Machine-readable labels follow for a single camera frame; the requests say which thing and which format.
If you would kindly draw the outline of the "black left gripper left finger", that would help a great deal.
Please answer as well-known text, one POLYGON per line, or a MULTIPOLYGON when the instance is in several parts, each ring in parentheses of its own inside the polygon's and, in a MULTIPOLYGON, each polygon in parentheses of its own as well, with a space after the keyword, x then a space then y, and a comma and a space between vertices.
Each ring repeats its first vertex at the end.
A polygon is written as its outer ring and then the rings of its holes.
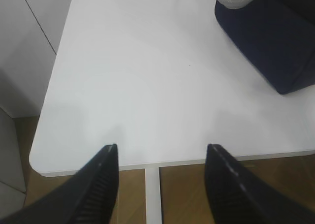
POLYGON ((118 147, 104 146, 61 186, 2 224, 108 224, 119 188, 118 147))

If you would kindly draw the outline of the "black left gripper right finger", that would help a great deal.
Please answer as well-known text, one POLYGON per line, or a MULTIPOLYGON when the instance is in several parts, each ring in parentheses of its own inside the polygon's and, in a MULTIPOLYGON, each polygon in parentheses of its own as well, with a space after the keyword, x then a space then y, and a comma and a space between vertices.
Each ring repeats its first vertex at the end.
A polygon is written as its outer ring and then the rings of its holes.
POLYGON ((219 144, 209 144, 205 188, 217 224, 313 224, 315 214, 276 191, 219 144))

